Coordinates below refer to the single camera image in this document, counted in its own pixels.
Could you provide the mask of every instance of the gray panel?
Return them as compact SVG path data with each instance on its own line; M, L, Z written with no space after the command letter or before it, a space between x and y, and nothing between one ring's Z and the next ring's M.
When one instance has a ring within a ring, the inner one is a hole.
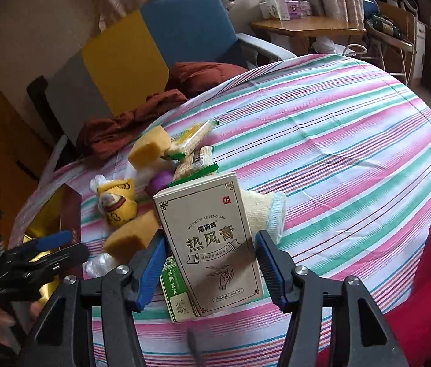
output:
M80 52L48 79L46 98L66 136L76 145L83 124L112 113L90 77Z

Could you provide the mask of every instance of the chair backrest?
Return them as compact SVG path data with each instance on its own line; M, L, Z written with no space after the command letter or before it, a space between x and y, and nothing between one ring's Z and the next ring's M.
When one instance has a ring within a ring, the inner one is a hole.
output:
M221 0L153 0L92 38L51 79L46 97L76 143L85 121L111 117L162 92L176 62L246 67Z

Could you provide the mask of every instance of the box on table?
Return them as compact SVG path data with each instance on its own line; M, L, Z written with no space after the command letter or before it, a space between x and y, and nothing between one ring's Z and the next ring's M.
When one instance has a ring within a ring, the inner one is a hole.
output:
M310 3L306 0L287 1L288 13L290 18L310 17L312 16L312 9Z
M280 20L290 20L285 0L265 0L265 3L272 17Z
M234 172L173 186L154 201L200 316L260 296L260 271Z

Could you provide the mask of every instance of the sponge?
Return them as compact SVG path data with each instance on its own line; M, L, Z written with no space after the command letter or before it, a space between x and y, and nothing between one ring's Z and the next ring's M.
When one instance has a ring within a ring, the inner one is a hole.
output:
M282 238L285 224L286 196L284 192L261 194L241 190L244 210L249 228L254 236L259 230L266 230L275 244Z
M160 158L170 145L171 137L163 127L153 127L134 143L127 158L139 170Z
M121 264L127 264L138 250L145 249L156 230L158 219L153 210L121 226L104 243L104 251L112 255Z

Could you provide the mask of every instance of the purple object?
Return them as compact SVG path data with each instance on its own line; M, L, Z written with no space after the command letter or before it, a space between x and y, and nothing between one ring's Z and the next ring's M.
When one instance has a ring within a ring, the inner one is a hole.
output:
M173 171L161 171L151 178L145 192L149 197L153 197L160 190L166 189L169 183L173 182Z
M300 7L300 1L287 1L288 13L290 18L300 18L302 16L302 9Z

